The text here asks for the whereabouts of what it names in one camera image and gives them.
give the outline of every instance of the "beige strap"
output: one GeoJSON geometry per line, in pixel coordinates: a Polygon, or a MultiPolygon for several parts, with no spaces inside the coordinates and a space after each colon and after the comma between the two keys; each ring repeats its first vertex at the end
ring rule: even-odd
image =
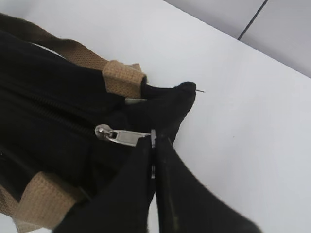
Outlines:
{"type": "Polygon", "coordinates": [[[107,60],[75,40],[60,39],[34,23],[0,13],[0,30],[34,44],[42,45],[68,61],[90,69],[102,70],[107,60]]]}
{"type": "Polygon", "coordinates": [[[103,70],[108,93],[127,98],[140,98],[141,96],[140,84],[146,75],[138,72],[138,70],[140,71],[139,64],[132,65],[133,68],[137,68],[135,72],[131,67],[115,61],[109,63],[109,67],[106,68],[107,60],[96,55],[79,42],[60,39],[31,22],[1,13],[0,30],[6,31],[21,40],[51,49],[76,65],[103,70]]]}
{"type": "Polygon", "coordinates": [[[41,227],[54,229],[83,197],[80,190],[58,176],[39,172],[25,188],[19,203],[0,186],[0,212],[12,217],[20,233],[41,227]]]}
{"type": "Polygon", "coordinates": [[[110,93],[128,98],[140,98],[140,84],[146,76],[139,66],[126,66],[118,61],[110,61],[103,69],[106,89],[110,93]]]}

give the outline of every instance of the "zipper slider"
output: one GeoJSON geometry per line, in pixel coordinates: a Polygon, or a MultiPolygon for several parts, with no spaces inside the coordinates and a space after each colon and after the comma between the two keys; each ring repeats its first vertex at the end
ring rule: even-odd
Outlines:
{"type": "Polygon", "coordinates": [[[95,135],[99,140],[135,147],[141,137],[150,136],[151,134],[127,130],[113,130],[109,125],[98,125],[95,128],[95,135]]]}

